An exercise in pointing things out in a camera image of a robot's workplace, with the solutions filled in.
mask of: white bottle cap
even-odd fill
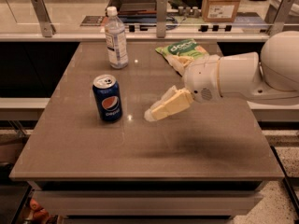
[[[109,17],[117,16],[118,15],[118,10],[115,7],[107,7],[107,15]]]

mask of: table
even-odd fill
[[[143,118],[168,88],[183,87],[155,51],[169,44],[130,41],[129,65],[115,70],[105,42],[82,42],[10,177],[29,182],[34,198],[62,216],[245,215],[267,181],[283,178],[246,101]],[[216,43],[200,44],[221,54]],[[120,83],[123,116],[115,123],[98,117],[92,84],[102,74]]]

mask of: green chip bag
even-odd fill
[[[208,55],[208,52],[194,39],[182,40],[166,47],[157,48],[156,51],[162,54],[181,75],[184,74],[185,68],[191,62]]]

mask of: blue can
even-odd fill
[[[93,94],[102,120],[113,122],[122,116],[120,86],[115,77],[97,77],[93,81]]]

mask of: clear plastic bottle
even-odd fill
[[[107,15],[105,34],[110,64],[116,69],[122,69],[129,62],[125,27],[119,19],[118,11],[115,7],[108,7]]]

